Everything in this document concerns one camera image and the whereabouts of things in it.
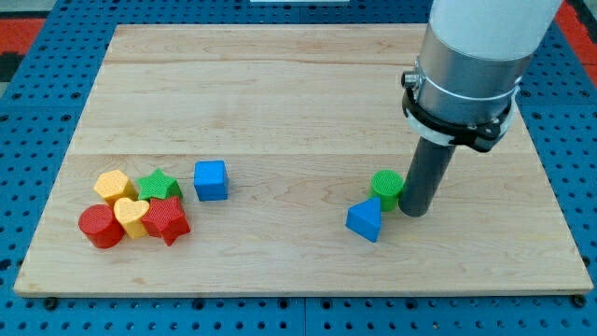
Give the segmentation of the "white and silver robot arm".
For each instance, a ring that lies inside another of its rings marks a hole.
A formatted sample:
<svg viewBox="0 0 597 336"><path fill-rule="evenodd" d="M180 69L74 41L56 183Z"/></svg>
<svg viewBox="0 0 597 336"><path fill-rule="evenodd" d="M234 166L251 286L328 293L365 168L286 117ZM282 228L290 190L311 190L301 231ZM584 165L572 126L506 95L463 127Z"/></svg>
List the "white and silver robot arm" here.
<svg viewBox="0 0 597 336"><path fill-rule="evenodd" d="M514 119L515 96L562 0L435 0L412 70L410 127L440 147L490 151Z"/></svg>

